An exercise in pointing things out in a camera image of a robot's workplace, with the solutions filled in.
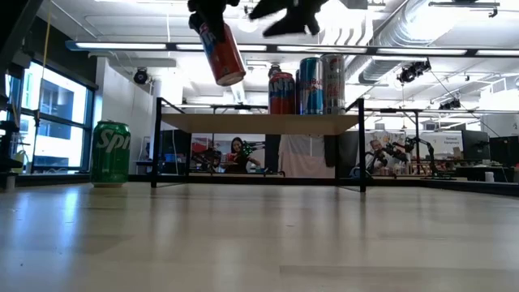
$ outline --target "wooden floor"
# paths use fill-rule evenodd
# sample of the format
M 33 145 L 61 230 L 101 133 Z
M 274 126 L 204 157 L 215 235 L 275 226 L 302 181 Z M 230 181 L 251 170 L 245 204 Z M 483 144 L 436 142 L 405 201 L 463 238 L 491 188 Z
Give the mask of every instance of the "wooden floor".
M 0 194 L 0 291 L 519 290 L 519 200 L 376 188 Z

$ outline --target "green sprite can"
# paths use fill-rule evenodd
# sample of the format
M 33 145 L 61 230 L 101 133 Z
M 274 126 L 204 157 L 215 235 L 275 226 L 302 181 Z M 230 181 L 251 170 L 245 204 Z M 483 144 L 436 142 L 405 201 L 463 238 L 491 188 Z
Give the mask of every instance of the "green sprite can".
M 101 121 L 94 129 L 90 180 L 95 187 L 121 187 L 128 181 L 130 131 L 120 122 Z

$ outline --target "window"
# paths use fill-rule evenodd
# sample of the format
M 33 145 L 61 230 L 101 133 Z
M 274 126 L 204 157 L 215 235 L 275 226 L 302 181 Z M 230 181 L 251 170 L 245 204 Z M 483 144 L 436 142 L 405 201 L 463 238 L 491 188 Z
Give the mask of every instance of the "window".
M 25 151 L 28 164 L 34 157 L 36 172 L 88 168 L 92 99 L 93 92 L 83 85 L 50 69 L 44 71 L 34 62 L 25 70 L 20 102 L 24 145 L 17 151 Z M 32 110 L 38 109 L 41 119 L 36 128 Z M 27 173 L 30 168 L 26 166 L 25 170 Z

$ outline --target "woman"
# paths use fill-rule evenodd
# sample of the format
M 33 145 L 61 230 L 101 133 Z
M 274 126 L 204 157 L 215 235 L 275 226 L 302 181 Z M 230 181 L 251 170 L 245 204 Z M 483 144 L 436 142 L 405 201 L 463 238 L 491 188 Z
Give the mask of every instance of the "woman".
M 243 152 L 243 141 L 236 137 L 230 144 L 230 157 L 232 162 L 235 164 L 227 165 L 225 168 L 226 174 L 246 174 L 247 173 L 247 162 L 252 162 L 257 166 L 261 166 L 261 163 L 252 157 L 246 157 Z

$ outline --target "red soda can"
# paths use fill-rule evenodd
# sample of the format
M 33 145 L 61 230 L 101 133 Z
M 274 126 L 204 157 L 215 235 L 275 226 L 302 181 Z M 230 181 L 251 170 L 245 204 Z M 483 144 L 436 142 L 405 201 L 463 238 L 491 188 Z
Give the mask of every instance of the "red soda can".
M 220 86 L 230 86 L 243 80 L 246 72 L 229 25 L 224 24 L 225 41 L 220 42 L 209 31 L 207 24 L 200 27 L 200 40 L 212 75 Z
M 276 73 L 268 81 L 268 112 L 295 114 L 295 81 L 290 73 Z

